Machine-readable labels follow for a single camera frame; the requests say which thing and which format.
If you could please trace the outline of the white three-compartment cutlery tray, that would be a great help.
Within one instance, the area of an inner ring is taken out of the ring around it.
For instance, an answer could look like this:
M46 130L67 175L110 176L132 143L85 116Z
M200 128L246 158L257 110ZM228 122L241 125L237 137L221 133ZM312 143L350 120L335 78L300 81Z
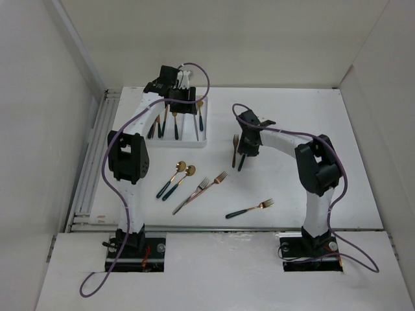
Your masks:
M208 117L209 117L209 104L208 98L206 97L203 100L202 106L202 118L204 123L204 131L199 130L199 116L198 108L196 114L196 121L198 124L199 131L199 142L196 141L195 127L192 114L178 114L177 115L177 124L178 124L178 133L179 140L174 138L174 118L172 113L169 110L167 121L165 125L164 137L158 138L158 126L156 123L156 130L154 137L152 139L147 139L147 144L153 147L166 147L166 148L203 148L208 143ZM163 123L165 109L162 109L160 113L160 122L161 126Z

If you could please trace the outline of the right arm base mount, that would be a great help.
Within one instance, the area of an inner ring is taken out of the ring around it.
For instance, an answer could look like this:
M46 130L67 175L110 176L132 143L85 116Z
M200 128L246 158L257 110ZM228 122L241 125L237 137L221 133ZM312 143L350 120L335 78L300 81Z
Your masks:
M322 258L338 251L337 240L333 236L316 247L312 247L302 236L283 236L279 242L278 254L283 260L284 272L343 272L338 255Z

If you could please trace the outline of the gold fork green handle front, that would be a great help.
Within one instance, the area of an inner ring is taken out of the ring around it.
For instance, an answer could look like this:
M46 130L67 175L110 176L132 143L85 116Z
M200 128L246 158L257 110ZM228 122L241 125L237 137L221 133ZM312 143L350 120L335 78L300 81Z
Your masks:
M225 219L230 219L230 218L242 215L244 213L248 213L248 212L253 211L255 209L266 209L268 207L273 206L273 204L274 204L274 200L273 199L268 199L264 202L259 203L258 205L254 206L254 207L250 207L250 208L247 208L247 209L241 209L239 211L229 213L225 216Z

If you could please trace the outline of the silver spoon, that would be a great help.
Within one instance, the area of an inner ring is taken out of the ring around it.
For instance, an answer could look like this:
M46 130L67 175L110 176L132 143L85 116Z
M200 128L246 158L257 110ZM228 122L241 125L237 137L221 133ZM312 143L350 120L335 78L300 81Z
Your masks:
M195 127L196 141L199 142L199 131L198 131L198 124L196 121L196 115L193 115L193 121L194 121L194 127Z

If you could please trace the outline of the gold fork green handle crossed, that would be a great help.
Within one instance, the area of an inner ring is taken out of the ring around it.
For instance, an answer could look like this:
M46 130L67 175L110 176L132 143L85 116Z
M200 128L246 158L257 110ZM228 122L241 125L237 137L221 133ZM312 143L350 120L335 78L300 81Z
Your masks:
M241 160L239 162L238 169L237 169L238 172L240 172L242 170L245 158L246 158L246 154L243 154L242 157L241 157Z

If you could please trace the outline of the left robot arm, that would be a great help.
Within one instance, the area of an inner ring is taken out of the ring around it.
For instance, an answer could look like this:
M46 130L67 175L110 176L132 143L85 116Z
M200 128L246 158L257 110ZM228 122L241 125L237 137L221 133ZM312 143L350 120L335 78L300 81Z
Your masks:
M131 257L140 256L145 249L145 220L139 199L140 181L150 166L145 135L166 107L178 113L195 112L195 88L189 86L190 72L182 70L186 65L163 65L159 77L145 86L131 119L108 134L101 174L124 208L112 244Z

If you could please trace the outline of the silver fork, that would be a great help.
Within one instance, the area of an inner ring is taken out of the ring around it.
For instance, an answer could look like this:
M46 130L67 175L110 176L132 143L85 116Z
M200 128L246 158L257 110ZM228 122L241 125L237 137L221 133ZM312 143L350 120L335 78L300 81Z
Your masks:
M204 190L207 187L208 183L209 183L209 179L204 178L202 182L198 185L196 190L174 209L174 211L172 212L172 215L175 215L191 198L194 198L198 193Z

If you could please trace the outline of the gold spoon green handle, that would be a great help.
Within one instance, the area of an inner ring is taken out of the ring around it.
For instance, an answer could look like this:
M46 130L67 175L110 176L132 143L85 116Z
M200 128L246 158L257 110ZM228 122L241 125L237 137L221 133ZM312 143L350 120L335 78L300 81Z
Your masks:
M198 106L198 116L199 116L199 130L201 132L204 131L204 123L203 123L203 118L202 118L202 106L203 106L203 104L204 103L202 101L199 101L197 103L197 106Z
M186 169L185 161L179 161L176 164L176 172L172 175L170 180L166 182L166 184L161 188L161 190L157 193L156 198L159 199L163 195L163 193L169 188L170 184L174 181L176 175L180 172L183 172Z
M192 176L194 175L196 172L196 167L194 165L189 165L186 169L185 169L185 176L183 178L180 179L180 181L174 185L162 198L163 201L166 201L171 194L181 185L181 183L183 182L183 180L186 177Z

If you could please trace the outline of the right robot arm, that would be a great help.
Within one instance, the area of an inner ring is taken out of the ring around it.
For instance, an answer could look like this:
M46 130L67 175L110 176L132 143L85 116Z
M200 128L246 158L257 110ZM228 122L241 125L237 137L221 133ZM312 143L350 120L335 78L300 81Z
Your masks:
M307 196L300 247L308 255L317 254L331 237L327 214L342 177L329 137L270 128L274 122L261 122L251 109L236 119L242 130L238 153L243 157L255 157L259 154L259 147L266 146L296 160L298 177Z

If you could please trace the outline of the copper fork green handle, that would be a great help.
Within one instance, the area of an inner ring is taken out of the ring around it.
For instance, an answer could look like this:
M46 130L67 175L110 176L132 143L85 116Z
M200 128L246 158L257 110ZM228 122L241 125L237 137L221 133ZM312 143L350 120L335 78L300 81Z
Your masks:
M235 134L233 136L233 158L232 158L232 164L231 164L232 168L235 168L236 166L236 153L237 153L238 145L239 145L239 135Z

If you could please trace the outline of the gold knife green handle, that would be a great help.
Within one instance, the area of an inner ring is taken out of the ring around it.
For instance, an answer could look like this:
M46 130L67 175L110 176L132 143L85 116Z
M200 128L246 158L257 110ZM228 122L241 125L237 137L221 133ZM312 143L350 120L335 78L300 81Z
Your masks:
M158 138L160 139L162 136L162 130L161 130L161 122L160 122L160 115L156 118L157 126L158 126Z
M155 130L156 130L156 121L152 123L152 126L150 127L150 130L148 131L148 134L147 134L147 139L152 139L154 137Z
M166 104L165 105L164 116L163 116L163 123L162 123L162 126L161 126L161 137L164 137L165 125L166 125L168 113L169 113L169 105Z

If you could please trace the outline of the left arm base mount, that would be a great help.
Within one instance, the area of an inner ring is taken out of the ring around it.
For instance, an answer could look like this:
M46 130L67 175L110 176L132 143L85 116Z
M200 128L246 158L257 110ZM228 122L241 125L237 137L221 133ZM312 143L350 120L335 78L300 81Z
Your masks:
M164 272L166 235L146 234L145 238L139 242L138 246L131 245L135 237L128 237L129 244L115 263L113 272L139 272L139 273L158 273ZM116 234L110 235L102 245L107 248L106 260L104 263L105 271L109 271L113 264L123 239Z

